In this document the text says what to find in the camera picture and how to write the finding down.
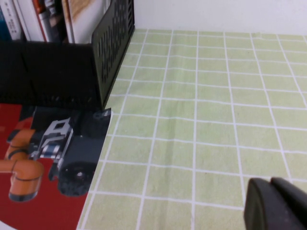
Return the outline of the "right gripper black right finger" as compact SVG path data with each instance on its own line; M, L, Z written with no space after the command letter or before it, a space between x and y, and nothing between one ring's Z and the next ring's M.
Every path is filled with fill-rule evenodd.
M283 200L289 206L290 210L297 218L297 220L303 225L304 229L307 229L307 194L280 177L272 178L272 185L282 196Z

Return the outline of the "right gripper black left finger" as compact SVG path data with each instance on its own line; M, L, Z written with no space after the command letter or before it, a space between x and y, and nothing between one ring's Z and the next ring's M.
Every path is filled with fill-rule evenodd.
M268 230L268 214L272 211L276 191L266 180L251 178L248 182L244 208L244 223L247 230Z

